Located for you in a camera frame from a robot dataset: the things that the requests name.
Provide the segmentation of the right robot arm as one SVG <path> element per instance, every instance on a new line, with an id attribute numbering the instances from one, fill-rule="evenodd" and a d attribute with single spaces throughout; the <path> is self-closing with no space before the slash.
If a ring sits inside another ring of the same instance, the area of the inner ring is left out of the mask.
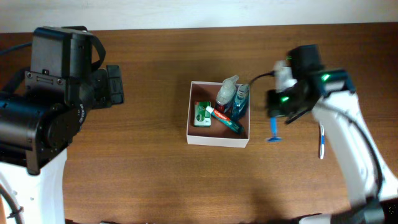
<path id="1" fill-rule="evenodd" d="M 302 215 L 289 223 L 397 223 L 397 177 L 387 166 L 362 116 L 353 81 L 344 69 L 326 70 L 316 45 L 290 50 L 272 76 L 267 92 L 271 142 L 280 141 L 277 118 L 290 124 L 311 113 L 319 126 L 319 156 L 325 141 L 345 178 L 350 209 Z"/>

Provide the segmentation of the blue disposable razor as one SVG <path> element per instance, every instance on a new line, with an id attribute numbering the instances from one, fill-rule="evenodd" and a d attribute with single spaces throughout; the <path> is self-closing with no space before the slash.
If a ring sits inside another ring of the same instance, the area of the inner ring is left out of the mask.
<path id="1" fill-rule="evenodd" d="M 277 127 L 277 118 L 270 118 L 270 127 L 272 136 L 267 139 L 267 142 L 279 142 L 282 140 L 280 136 L 278 136 L 278 127 Z"/>

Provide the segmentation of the green red toothpaste tube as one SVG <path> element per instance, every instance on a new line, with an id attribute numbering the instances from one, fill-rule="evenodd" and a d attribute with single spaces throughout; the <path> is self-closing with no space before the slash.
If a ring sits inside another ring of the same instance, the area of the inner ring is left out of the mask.
<path id="1" fill-rule="evenodd" d="M 209 112 L 209 114 L 215 117 L 218 121 L 222 122 L 229 129 L 234 131 L 236 134 L 241 134 L 243 132 L 244 128 L 239 123 L 231 120 L 226 115 L 212 108 L 211 106 L 207 106 L 206 111 Z"/>

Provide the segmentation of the teal mouthwash bottle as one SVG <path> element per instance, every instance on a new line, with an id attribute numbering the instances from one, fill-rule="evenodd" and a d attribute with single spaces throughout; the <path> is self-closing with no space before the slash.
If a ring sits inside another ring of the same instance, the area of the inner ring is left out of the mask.
<path id="1" fill-rule="evenodd" d="M 249 85 L 241 85 L 236 92 L 231 112 L 231 119 L 233 121 L 238 121 L 246 113 L 250 92 L 249 88 Z"/>

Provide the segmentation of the green white soap box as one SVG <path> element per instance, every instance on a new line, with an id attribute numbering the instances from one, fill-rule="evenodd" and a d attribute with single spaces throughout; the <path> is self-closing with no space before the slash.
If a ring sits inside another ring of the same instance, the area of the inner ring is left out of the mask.
<path id="1" fill-rule="evenodd" d="M 210 101 L 194 102 L 194 120 L 195 127 L 209 128 L 211 126 L 211 114 L 206 110 L 207 106 L 211 106 Z"/>

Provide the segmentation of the clear foaming soap pump bottle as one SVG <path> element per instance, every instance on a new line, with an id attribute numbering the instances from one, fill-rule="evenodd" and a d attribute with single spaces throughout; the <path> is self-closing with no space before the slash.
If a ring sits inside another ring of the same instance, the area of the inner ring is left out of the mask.
<path id="1" fill-rule="evenodd" d="M 222 113 L 226 113 L 232 104 L 232 100 L 236 93 L 236 82 L 239 80 L 238 75 L 234 75 L 223 81 L 222 86 L 216 96 L 215 108 Z"/>

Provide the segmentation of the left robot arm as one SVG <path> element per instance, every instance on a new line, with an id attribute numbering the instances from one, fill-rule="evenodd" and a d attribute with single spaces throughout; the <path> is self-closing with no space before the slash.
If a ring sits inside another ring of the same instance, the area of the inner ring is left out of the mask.
<path id="1" fill-rule="evenodd" d="M 88 113 L 124 103 L 121 69 L 84 26 L 37 28 L 31 63 L 1 90 L 6 223 L 65 223 L 67 149 Z"/>

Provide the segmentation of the blue white toothbrush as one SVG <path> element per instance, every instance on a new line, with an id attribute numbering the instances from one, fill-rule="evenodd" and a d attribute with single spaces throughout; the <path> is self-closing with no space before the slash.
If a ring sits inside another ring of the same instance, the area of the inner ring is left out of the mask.
<path id="1" fill-rule="evenodd" d="M 319 123 L 319 132 L 320 132 L 320 142 L 319 142 L 318 156 L 319 159 L 323 159 L 325 154 L 325 130 L 321 123 Z"/>

